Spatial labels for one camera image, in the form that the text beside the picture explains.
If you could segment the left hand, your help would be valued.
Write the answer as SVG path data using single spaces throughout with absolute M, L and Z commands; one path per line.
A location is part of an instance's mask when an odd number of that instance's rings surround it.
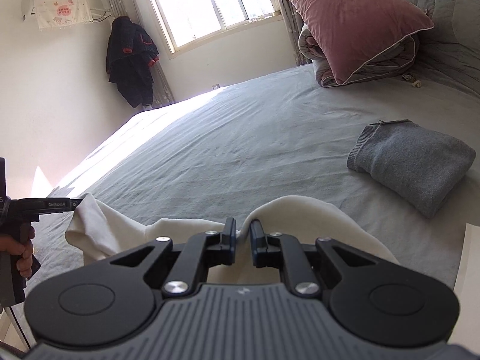
M 32 239 L 35 237 L 35 229 L 30 223 L 23 223 L 22 226 L 28 230 L 26 242 L 20 243 L 9 235 L 1 234 L 0 250 L 18 257 L 16 270 L 22 277 L 29 279 L 32 276 L 34 250 Z

